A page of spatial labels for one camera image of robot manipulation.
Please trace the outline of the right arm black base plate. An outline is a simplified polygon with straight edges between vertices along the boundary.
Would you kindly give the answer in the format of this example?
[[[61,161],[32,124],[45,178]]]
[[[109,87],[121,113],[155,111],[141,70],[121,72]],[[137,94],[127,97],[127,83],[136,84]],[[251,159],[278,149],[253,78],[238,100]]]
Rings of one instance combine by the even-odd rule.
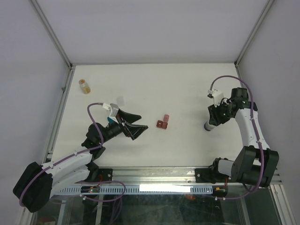
[[[233,183],[228,175],[215,172],[210,168],[196,168],[195,169],[196,183]]]

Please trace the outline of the white pill bottle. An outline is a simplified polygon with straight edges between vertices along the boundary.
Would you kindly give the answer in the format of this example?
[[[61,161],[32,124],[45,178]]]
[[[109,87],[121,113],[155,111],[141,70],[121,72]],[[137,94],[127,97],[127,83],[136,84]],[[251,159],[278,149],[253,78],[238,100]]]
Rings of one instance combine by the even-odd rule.
[[[214,125],[211,125],[210,123],[209,123],[209,121],[206,121],[205,123],[204,123],[204,125],[203,125],[203,128],[204,128],[204,130],[205,131],[212,131],[214,128],[215,128],[215,126]]]

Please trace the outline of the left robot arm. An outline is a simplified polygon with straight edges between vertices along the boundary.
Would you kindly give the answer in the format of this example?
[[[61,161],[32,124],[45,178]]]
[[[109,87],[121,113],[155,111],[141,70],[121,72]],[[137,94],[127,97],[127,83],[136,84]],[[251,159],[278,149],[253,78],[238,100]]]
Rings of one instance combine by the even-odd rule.
[[[32,162],[26,167],[13,188],[13,194],[22,207],[34,213],[72,184],[108,180],[95,163],[105,151],[104,143],[120,134],[135,140],[148,129],[147,125],[136,124],[141,119],[140,115],[124,112],[115,104],[110,104],[108,111],[108,124],[103,126],[93,120],[86,139],[73,153],[44,164]]]

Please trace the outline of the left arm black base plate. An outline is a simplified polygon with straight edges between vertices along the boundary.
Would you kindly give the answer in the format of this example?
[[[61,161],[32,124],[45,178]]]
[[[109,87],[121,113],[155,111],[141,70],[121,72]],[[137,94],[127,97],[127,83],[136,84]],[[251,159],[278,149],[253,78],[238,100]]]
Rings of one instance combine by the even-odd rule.
[[[113,178],[113,169],[112,168],[96,168],[90,169],[88,177],[85,179],[79,180],[77,183],[100,183],[102,181],[111,181]]]

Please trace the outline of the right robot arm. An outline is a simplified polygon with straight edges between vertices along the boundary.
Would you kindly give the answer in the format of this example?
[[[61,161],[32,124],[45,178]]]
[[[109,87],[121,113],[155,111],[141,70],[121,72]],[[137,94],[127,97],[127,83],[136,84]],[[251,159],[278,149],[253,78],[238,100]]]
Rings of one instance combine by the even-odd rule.
[[[245,88],[234,88],[230,98],[222,91],[209,90],[213,104],[208,107],[209,120],[204,124],[206,131],[227,123],[237,122],[243,147],[235,160],[216,158],[210,166],[210,177],[214,181],[231,177],[234,182],[266,188],[276,170],[279,154],[266,143],[258,122],[255,103],[250,101]]]

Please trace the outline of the red pill box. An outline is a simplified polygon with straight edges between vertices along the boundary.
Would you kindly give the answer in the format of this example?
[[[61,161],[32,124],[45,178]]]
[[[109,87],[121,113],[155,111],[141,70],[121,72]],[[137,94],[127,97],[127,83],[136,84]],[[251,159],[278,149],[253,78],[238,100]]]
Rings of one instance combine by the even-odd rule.
[[[167,129],[169,118],[170,116],[168,114],[165,114],[162,120],[157,121],[156,127],[161,129]]]

